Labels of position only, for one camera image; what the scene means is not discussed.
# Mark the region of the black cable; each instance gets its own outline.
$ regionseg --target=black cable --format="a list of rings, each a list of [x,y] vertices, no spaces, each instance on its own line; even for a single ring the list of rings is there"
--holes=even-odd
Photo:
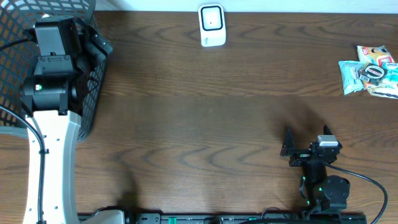
[[[4,110],[5,112],[13,115],[16,117],[20,122],[24,123],[26,127],[32,131],[34,136],[37,138],[37,141],[39,142],[40,146],[40,175],[39,175],[39,194],[37,196],[37,219],[38,223],[43,223],[43,189],[44,189],[44,162],[45,162],[45,150],[44,150],[44,141],[40,137],[39,132],[30,125],[23,117],[19,116],[17,113],[13,112],[12,110],[5,108],[3,105],[0,105],[0,109]]]
[[[261,220],[249,220],[240,224],[268,224],[268,223],[286,223],[286,224],[339,224],[336,222],[315,221],[315,220],[294,220],[281,218],[267,218]]]
[[[352,172],[352,171],[349,171],[349,170],[344,170],[344,169],[342,169],[342,168],[339,168],[339,167],[335,167],[335,166],[333,166],[333,165],[330,165],[329,163],[325,162],[325,161],[318,155],[318,152],[317,152],[317,156],[318,156],[319,160],[323,163],[323,165],[325,165],[325,166],[327,166],[327,167],[330,167],[330,168],[332,168],[332,169],[338,170],[338,171],[340,171],[340,172],[344,172],[344,173],[346,173],[346,174],[351,174],[351,175],[354,175],[354,176],[356,176],[356,177],[359,177],[359,178],[362,178],[362,179],[364,179],[364,180],[367,180],[367,181],[369,181],[370,183],[372,183],[372,184],[378,186],[378,187],[383,191],[383,194],[384,194],[384,203],[383,203],[383,206],[381,207],[379,214],[378,214],[378,215],[374,218],[374,220],[371,222],[371,224],[377,223],[377,221],[379,221],[380,217],[383,215],[383,213],[384,213],[384,211],[385,211],[385,209],[386,209],[386,207],[387,207],[388,194],[387,194],[387,191],[385,190],[385,188],[384,188],[381,184],[379,184],[377,181],[372,180],[372,179],[370,179],[369,177],[366,177],[366,176],[364,176],[364,175],[357,174],[357,173],[355,173],[355,172]]]
[[[16,41],[8,43],[8,44],[4,44],[3,46],[0,47],[0,51],[7,49],[9,47],[12,47],[14,45],[21,44],[21,43],[28,42],[28,41],[30,41],[30,40],[28,38],[25,38],[25,39],[21,39],[21,40],[16,40]]]
[[[269,210],[271,210],[271,209],[276,209],[276,210],[278,210],[278,211],[280,211],[281,213],[282,213],[282,215],[285,217],[285,219],[287,219],[287,216],[285,215],[285,213],[283,213],[282,212],[282,210],[281,209],[279,209],[278,207],[269,207],[269,208],[267,208],[265,211],[263,211],[263,213],[261,214],[261,219],[264,219],[265,218],[265,215],[269,212]]]

